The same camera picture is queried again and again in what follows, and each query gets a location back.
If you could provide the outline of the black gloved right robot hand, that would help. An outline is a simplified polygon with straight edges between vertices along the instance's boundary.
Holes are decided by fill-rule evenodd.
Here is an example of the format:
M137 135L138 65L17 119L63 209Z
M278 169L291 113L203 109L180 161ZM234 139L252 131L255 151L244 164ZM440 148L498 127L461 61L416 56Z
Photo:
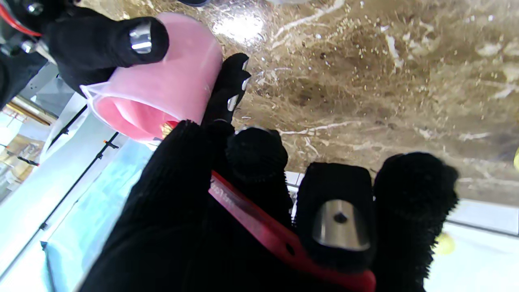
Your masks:
M80 86L106 82L116 68L161 61L170 46L166 27L157 18L115 21L90 8L71 6L45 24L41 38L65 83L78 94ZM248 87L249 56L228 57L219 70L202 125L230 123Z

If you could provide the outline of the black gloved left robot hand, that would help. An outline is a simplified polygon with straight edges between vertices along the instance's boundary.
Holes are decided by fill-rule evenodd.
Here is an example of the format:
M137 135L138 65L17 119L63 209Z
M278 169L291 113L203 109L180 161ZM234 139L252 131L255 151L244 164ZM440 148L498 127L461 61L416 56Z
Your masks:
M459 198L458 171L424 152L363 167L311 163L296 217L278 131L182 121L158 146L80 292L423 292L433 247ZM282 258L210 193L217 174L300 242Z

